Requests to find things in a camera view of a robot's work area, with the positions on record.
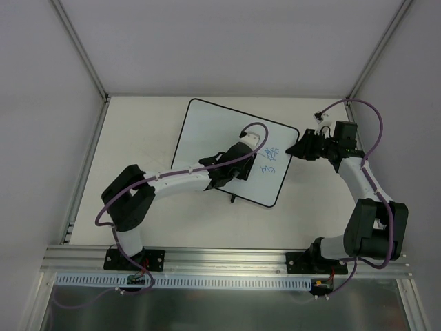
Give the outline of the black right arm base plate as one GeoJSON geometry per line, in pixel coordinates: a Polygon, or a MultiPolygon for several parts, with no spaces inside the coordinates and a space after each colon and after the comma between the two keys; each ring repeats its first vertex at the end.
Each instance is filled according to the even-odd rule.
{"type": "Polygon", "coordinates": [[[287,252],[285,262],[288,274],[348,274],[346,264],[341,265],[338,260],[313,257],[309,251],[287,252]]]}

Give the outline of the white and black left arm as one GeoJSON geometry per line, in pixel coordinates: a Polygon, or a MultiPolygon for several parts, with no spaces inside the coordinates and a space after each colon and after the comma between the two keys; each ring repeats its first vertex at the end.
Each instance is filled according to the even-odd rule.
{"type": "Polygon", "coordinates": [[[239,141],[226,152],[202,158],[193,166],[147,178],[136,164],[129,165],[102,193],[119,261],[129,270],[143,263],[140,225],[152,203],[171,195],[203,192],[225,186],[234,179],[246,181],[256,158],[256,146],[239,141]]]}

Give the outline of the white whiteboard with black frame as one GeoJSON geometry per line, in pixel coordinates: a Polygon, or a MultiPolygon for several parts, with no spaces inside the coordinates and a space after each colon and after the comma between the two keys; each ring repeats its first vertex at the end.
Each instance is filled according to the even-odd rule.
{"type": "Polygon", "coordinates": [[[285,151],[299,138],[299,130],[295,127],[192,99],[187,106],[171,169],[180,170],[203,157],[227,151],[239,141],[240,131],[253,122],[264,123],[269,135],[258,151],[249,178],[246,181],[233,179],[219,190],[258,205],[274,207],[291,162],[291,156],[285,151]]]}

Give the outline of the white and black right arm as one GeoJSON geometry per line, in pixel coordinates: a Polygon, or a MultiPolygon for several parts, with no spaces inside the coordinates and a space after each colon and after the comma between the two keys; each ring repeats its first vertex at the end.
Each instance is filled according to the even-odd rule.
{"type": "Polygon", "coordinates": [[[358,150],[358,126],[338,121],[330,137],[313,129],[286,153],[305,161],[326,159],[346,183],[355,207],[345,231],[337,237],[319,237],[309,248],[308,265],[323,273],[337,261],[362,261],[385,268],[400,257],[409,216],[408,207],[394,201],[375,179],[363,151],[358,150]]]}

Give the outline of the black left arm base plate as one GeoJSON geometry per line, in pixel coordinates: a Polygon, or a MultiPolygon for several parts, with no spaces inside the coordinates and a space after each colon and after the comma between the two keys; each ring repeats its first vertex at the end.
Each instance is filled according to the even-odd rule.
{"type": "MultiPolygon", "coordinates": [[[[162,272],[165,262],[165,251],[143,248],[138,254],[130,257],[137,265],[143,266],[149,272],[162,272]]],[[[128,261],[117,248],[109,248],[103,264],[104,270],[110,271],[140,271],[141,269],[128,261]]]]}

